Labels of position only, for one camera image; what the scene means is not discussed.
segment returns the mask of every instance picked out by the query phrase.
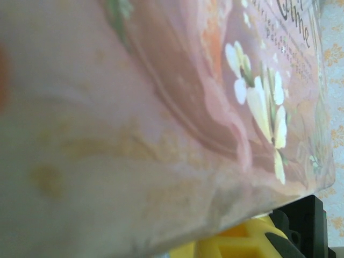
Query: yellow plastic object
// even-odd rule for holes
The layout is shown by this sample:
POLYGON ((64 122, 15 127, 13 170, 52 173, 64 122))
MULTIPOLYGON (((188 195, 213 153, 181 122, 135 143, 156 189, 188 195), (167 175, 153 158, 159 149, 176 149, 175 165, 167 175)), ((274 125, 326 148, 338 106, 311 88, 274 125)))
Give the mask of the yellow plastic object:
POLYGON ((170 258, 278 258, 279 252, 265 233, 286 235, 275 228, 269 216, 252 219, 214 237, 192 242, 169 252, 170 258))

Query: yellow toy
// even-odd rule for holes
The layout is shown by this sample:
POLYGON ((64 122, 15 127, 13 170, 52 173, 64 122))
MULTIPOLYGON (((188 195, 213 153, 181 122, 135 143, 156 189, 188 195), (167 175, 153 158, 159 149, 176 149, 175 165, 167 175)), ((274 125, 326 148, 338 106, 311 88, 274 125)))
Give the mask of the yellow toy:
POLYGON ((169 256, 170 258, 304 257, 288 241, 286 235, 275 228, 269 216, 251 219, 214 237, 171 250, 169 256), (279 243, 283 242, 283 247, 273 245, 272 243, 275 241, 269 240, 268 236, 273 236, 279 243))

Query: floral wallpaper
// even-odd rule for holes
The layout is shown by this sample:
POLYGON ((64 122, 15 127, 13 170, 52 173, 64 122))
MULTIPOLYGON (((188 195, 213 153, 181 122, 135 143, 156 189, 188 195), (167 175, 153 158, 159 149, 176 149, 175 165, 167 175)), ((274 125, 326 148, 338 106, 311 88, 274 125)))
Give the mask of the floral wallpaper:
POLYGON ((335 184, 317 194, 327 212, 329 246, 344 246, 344 0, 325 0, 322 44, 331 108, 335 184))

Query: flower illustration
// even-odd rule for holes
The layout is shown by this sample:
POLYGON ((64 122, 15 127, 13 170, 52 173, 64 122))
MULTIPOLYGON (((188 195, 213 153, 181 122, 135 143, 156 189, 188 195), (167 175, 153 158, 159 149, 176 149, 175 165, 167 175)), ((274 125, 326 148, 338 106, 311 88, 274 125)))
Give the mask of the flower illustration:
POLYGON ((327 66, 332 66, 339 62, 340 59, 344 58, 344 52, 342 47, 334 43, 332 48, 324 51, 324 61, 327 62, 327 66))
POLYGON ((245 24, 247 25, 247 27, 251 28, 251 23, 249 21, 249 16, 245 12, 243 13, 243 20, 244 20, 245 24))
POLYGON ((319 199, 328 198, 331 195, 335 195, 337 192, 333 187, 324 189, 323 191, 320 191, 317 195, 319 199))
POLYGON ((242 6, 245 7, 245 8, 248 7, 247 0, 241 0, 241 4, 242 4, 242 6))
POLYGON ((225 54, 231 70, 236 75, 234 93, 239 104, 248 107, 260 131, 274 147, 274 167, 277 179, 285 184, 283 157, 280 149, 286 146, 287 121, 284 90, 280 73, 261 65, 261 75, 253 79, 251 64, 239 42, 226 44, 225 54))
POLYGON ((314 169, 317 169, 317 168, 320 167, 319 160, 318 160, 318 158, 316 156, 310 155, 310 161, 311 161, 312 166, 313 166, 314 169))
POLYGON ((331 136, 333 140, 333 148, 337 149, 344 146, 344 126, 340 125, 337 130, 331 130, 331 136))
POLYGON ((283 104, 284 94, 279 72, 273 76, 267 70, 263 77, 254 79, 254 87, 247 90, 247 104, 266 140, 275 147, 274 164, 277 179, 285 184, 284 158, 280 152, 286 145, 286 111, 283 104))
POLYGON ((244 105, 246 101, 246 84, 253 84, 251 63, 246 54, 243 53, 242 47, 238 41, 226 44, 225 54, 227 62, 237 77, 234 82, 234 93, 239 104, 244 105))

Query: green leaf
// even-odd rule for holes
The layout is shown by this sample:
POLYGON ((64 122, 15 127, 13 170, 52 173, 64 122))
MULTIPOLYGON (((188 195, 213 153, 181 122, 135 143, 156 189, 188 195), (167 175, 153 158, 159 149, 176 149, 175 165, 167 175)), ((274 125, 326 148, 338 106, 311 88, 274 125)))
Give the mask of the green leaf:
POLYGON ((274 102, 270 102, 270 117, 271 117, 271 128, 274 131, 275 130, 275 120, 277 115, 277 109, 274 102))
POLYGON ((285 123, 286 123, 287 126, 290 124, 290 121, 291 121, 291 114, 286 112, 286 114, 285 114, 285 123))
POLYGON ((124 21, 123 15, 121 13, 121 2, 119 0, 107 0, 107 12, 108 12, 108 19, 112 27, 114 28, 115 32, 119 40, 123 43, 123 45, 129 51, 129 44, 127 41, 127 37, 125 35, 124 30, 124 21))
POLYGON ((254 80, 253 80, 253 77, 252 77, 252 71, 251 71, 251 69, 249 67, 248 62, 245 60, 245 58, 244 58, 244 61, 243 61, 243 71, 244 71, 243 77, 244 77, 246 83, 250 87, 254 88, 254 80))
POLYGON ((273 71, 270 68, 268 68, 268 78, 271 96, 273 96, 275 93, 275 77, 273 75, 273 71))
POLYGON ((281 155, 283 164, 287 166, 289 164, 289 160, 283 155, 283 153, 280 150, 278 150, 278 152, 281 155))
POLYGON ((260 78, 262 79, 262 85, 264 85, 264 67, 262 61, 260 61, 260 78))

